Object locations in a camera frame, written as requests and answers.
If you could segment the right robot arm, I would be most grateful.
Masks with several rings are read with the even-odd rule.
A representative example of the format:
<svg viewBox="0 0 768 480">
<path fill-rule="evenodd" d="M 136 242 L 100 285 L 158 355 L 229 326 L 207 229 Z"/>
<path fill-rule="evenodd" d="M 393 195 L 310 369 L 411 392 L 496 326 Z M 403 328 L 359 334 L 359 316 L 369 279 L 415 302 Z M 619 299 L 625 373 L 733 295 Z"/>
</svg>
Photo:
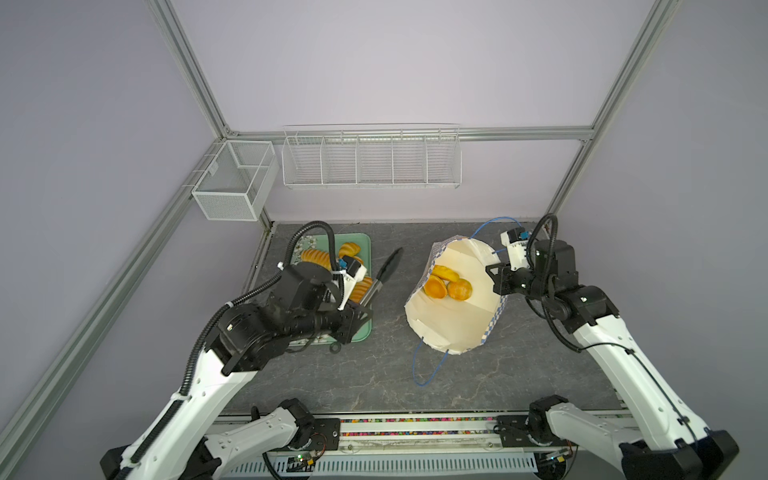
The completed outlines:
<svg viewBox="0 0 768 480">
<path fill-rule="evenodd" d="M 569 350 L 588 353 L 637 426 L 617 426 L 561 395 L 532 402 L 522 427 L 538 446 L 567 441 L 627 479 L 718 479 L 740 452 L 725 430 L 712 430 L 677 395 L 632 338 L 619 309 L 599 287 L 580 282 L 575 250 L 558 239 L 558 219 L 544 215 L 500 238 L 508 259 L 486 266 L 493 290 L 524 297 Z"/>
</svg>

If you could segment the checkered paper bag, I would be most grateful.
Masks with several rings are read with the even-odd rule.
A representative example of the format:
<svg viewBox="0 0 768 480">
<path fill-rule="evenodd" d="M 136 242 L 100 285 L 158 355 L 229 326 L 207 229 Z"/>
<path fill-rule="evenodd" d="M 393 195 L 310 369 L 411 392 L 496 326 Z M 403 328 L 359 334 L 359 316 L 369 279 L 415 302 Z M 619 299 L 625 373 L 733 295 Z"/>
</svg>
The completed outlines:
<svg viewBox="0 0 768 480">
<path fill-rule="evenodd" d="M 501 251 L 479 234 L 502 220 L 493 218 L 470 235 L 454 234 L 432 244 L 424 273 L 404 306 L 406 321 L 419 339 L 411 361 L 417 386 L 429 386 L 448 357 L 484 345 L 498 322 L 505 300 L 494 292 L 486 268 L 500 262 Z M 421 378 L 417 360 L 426 347 L 442 358 L 428 377 Z"/>
</svg>

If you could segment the round fake bread roll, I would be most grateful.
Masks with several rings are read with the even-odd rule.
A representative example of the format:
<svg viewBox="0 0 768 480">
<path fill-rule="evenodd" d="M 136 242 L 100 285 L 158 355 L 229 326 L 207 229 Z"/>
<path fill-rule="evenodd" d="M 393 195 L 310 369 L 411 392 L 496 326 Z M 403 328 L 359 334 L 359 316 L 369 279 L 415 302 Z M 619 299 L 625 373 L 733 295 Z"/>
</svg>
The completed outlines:
<svg viewBox="0 0 768 480">
<path fill-rule="evenodd" d="M 432 299 L 443 299 L 448 295 L 447 284 L 435 275 L 430 275 L 423 286 L 424 293 Z"/>
</svg>

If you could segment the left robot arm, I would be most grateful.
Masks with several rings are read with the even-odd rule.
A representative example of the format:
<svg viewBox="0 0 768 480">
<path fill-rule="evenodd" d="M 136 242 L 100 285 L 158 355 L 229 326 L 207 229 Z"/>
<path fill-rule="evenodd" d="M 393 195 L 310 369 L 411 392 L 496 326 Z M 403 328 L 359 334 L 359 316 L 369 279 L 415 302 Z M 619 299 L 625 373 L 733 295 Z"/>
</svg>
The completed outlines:
<svg viewBox="0 0 768 480">
<path fill-rule="evenodd" d="M 265 283 L 222 305 L 196 339 L 182 383 L 161 414 L 133 443 L 108 450 L 100 460 L 107 479 L 219 479 L 251 455 L 310 442 L 313 416 L 298 400 L 228 434 L 207 433 L 223 408 L 291 343 L 328 335 L 348 344 L 366 322 L 365 308 L 350 301 L 365 276 L 352 257 L 330 259 L 329 268 L 294 263 L 304 234 L 325 232 L 326 222 L 302 225 L 286 247 L 281 269 Z"/>
</svg>

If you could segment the oval fake bread roll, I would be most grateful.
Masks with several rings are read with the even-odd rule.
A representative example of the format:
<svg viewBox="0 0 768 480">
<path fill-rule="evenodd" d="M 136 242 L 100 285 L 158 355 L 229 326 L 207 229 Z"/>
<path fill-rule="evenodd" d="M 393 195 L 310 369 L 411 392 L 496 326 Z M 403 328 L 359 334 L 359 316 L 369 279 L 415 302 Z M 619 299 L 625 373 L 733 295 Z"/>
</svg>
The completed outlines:
<svg viewBox="0 0 768 480">
<path fill-rule="evenodd" d="M 432 269 L 432 275 L 442 279 L 445 282 L 457 282 L 461 279 L 460 275 L 456 271 L 444 265 L 435 265 Z"/>
</svg>

